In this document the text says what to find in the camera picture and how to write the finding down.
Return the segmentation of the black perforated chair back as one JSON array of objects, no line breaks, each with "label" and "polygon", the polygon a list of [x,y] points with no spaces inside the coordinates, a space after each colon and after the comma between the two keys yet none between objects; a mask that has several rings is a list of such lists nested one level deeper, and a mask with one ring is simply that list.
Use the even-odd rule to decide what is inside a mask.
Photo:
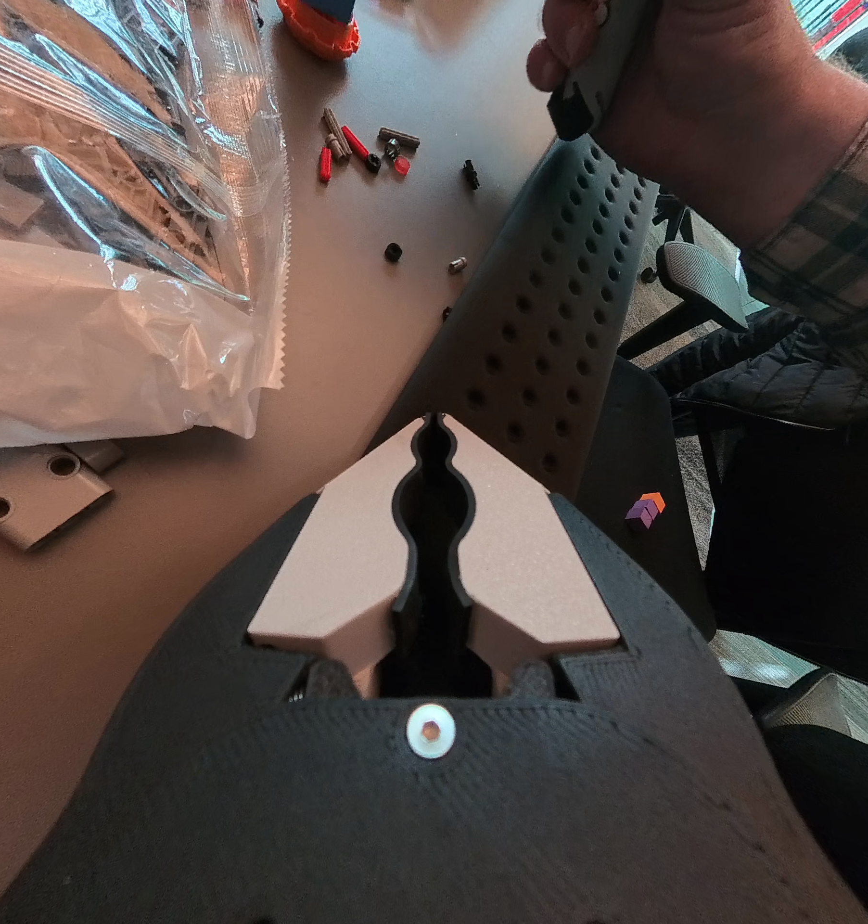
[{"label": "black perforated chair back", "polygon": [[368,449],[442,412],[575,500],[658,193],[589,137],[556,141]]}]

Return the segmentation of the grey mesh office chair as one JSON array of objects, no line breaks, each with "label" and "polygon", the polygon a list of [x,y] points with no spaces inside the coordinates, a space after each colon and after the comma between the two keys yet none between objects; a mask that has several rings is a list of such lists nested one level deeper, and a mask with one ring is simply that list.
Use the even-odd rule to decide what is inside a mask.
[{"label": "grey mesh office chair", "polygon": [[681,301],[625,340],[618,357],[634,359],[707,321],[737,334],[748,329],[740,284],[704,248],[680,240],[665,242],[657,251],[657,271],[659,282]]}]

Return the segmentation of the clear bag of grey parts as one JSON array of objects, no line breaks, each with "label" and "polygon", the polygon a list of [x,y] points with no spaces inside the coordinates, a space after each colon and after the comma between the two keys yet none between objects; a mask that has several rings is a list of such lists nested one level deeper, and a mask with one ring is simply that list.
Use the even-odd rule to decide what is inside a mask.
[{"label": "clear bag of grey parts", "polygon": [[0,448],[254,435],[291,249],[262,24],[0,1]]}]

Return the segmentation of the black puffy jacket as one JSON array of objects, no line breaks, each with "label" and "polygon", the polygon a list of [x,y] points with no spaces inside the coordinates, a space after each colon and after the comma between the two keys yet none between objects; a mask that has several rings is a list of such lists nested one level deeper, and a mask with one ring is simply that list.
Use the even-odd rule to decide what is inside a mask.
[{"label": "black puffy jacket", "polygon": [[868,308],[828,323],[781,308],[721,329],[648,369],[666,393],[779,421],[868,426]]}]

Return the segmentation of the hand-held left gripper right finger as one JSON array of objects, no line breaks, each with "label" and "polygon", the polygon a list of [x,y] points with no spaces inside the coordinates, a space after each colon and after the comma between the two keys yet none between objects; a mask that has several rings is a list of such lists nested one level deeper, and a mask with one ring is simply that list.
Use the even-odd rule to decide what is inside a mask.
[{"label": "hand-held left gripper right finger", "polygon": [[530,660],[616,647],[621,632],[553,506],[549,492],[451,415],[450,464],[472,492],[457,548],[471,602],[467,646],[490,669],[493,693]]}]

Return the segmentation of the person's right hand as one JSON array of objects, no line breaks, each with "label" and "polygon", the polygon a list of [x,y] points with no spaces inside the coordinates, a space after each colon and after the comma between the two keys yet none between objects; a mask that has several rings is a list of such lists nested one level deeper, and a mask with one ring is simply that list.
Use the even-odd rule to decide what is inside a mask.
[{"label": "person's right hand", "polygon": [[591,136],[753,248],[788,222],[867,118],[868,83],[815,57],[789,2],[666,1]]}]

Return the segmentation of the person's right forearm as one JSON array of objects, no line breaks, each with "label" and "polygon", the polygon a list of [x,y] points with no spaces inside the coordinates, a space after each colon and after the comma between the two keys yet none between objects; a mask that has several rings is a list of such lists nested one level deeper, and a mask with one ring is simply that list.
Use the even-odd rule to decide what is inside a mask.
[{"label": "person's right forearm", "polygon": [[792,218],[741,265],[758,300],[868,352],[868,117]]}]

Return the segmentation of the grey desk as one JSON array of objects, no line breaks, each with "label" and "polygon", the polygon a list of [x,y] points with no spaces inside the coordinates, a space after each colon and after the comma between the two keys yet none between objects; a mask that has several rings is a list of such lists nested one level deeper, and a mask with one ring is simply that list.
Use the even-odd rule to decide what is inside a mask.
[{"label": "grey desk", "polygon": [[[163,631],[361,455],[554,136],[524,73],[541,2],[357,2],[360,48],[338,65],[302,49],[275,2],[258,6],[291,192],[282,388],[261,393],[250,440],[197,428],[126,441],[112,499],[35,552],[0,538],[0,895]],[[325,107],[381,157],[377,175],[351,151],[319,181]],[[420,139],[402,148],[405,178],[383,126]]]}]

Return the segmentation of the black chair seat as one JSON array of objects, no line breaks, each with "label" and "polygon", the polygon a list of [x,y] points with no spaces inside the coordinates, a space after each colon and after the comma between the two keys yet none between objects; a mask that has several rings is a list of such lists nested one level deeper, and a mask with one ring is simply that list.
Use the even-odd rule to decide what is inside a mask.
[{"label": "black chair seat", "polygon": [[[628,526],[626,514],[646,493],[664,511],[650,527]],[[617,358],[587,465],[577,509],[642,567],[704,637],[716,633],[682,480],[670,400],[644,370]]]}]

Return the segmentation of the black office chair base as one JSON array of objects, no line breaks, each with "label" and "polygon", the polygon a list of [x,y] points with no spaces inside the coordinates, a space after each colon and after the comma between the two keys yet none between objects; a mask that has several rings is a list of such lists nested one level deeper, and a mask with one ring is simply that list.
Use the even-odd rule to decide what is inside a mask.
[{"label": "black office chair base", "polygon": [[692,210],[669,191],[659,191],[652,224],[666,225],[666,243],[679,238],[688,244],[695,243]]}]

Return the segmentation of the grey panel piece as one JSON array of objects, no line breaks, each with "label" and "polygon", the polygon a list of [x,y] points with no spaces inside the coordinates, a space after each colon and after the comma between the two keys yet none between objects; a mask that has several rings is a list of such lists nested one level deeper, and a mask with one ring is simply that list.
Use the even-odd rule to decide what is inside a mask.
[{"label": "grey panel piece", "polygon": [[0,537],[33,550],[108,502],[103,473],[123,458],[109,441],[0,448]]}]

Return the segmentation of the orange gear wheel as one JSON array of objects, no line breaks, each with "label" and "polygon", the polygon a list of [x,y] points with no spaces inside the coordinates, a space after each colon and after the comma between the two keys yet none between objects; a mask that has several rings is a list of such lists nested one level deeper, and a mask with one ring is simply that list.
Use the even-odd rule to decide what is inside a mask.
[{"label": "orange gear wheel", "polygon": [[293,38],[319,59],[341,62],[359,50],[354,12],[350,23],[343,25],[320,14],[307,1],[278,1],[277,6]]}]

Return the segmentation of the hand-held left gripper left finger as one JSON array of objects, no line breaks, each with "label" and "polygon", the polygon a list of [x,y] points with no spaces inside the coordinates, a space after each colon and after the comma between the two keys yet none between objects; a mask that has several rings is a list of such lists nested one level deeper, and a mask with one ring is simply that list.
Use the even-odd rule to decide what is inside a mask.
[{"label": "hand-held left gripper left finger", "polygon": [[258,645],[343,664],[365,699],[379,696],[413,607],[418,549],[402,502],[431,422],[409,423],[322,488],[247,628]]}]

